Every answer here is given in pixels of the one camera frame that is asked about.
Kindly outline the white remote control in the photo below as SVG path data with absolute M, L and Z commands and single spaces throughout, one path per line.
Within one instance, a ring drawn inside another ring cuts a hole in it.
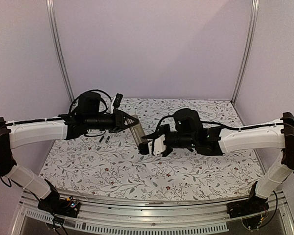
M 140 124 L 140 121 L 137 125 L 130 127 L 129 130 L 134 138 L 134 141 L 135 141 L 137 147 L 139 144 L 146 142 L 145 139 L 142 138 L 142 136 L 144 136 L 145 133 L 142 128 L 142 125 Z

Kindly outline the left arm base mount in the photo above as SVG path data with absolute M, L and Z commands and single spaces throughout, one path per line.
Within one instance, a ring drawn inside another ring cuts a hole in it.
M 51 193 L 45 199 L 39 200 L 38 209 L 49 212 L 52 215 L 77 218 L 80 209 L 80 200 L 73 196 L 61 199 L 57 189 L 48 180 L 46 182 L 50 186 Z

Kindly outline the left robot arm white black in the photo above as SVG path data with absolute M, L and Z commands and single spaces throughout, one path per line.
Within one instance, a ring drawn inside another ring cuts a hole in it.
M 0 177 L 35 194 L 52 212 L 60 212 L 63 202 L 56 188 L 17 164 L 12 149 L 43 141 L 73 140 L 87 135 L 89 130 L 118 133 L 139 123 L 136 117 L 118 109 L 122 94 L 109 97 L 107 104 L 101 97 L 103 93 L 93 89 L 80 94 L 66 114 L 56 117 L 25 121 L 6 121 L 0 117 Z

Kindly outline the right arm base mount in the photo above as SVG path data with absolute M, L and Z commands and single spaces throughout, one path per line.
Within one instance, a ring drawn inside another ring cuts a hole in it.
M 230 218 L 237 218 L 264 212 L 269 209 L 269 205 L 267 199 L 251 196 L 245 200 L 228 203 L 226 208 Z

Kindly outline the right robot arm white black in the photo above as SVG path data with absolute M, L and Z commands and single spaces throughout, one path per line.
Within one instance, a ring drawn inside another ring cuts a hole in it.
M 211 121 L 211 127 L 204 128 L 206 122 L 200 119 L 197 111 L 189 108 L 176 111 L 171 118 L 175 131 L 171 131 L 169 124 L 158 123 L 152 134 L 140 136 L 140 154 L 165 157 L 174 149 L 186 148 L 203 156 L 221 156 L 246 149 L 280 149 L 273 165 L 253 184 L 249 199 L 244 201 L 247 213 L 255 213 L 263 201 L 294 172 L 294 116 L 290 112 L 271 122 L 242 127 Z

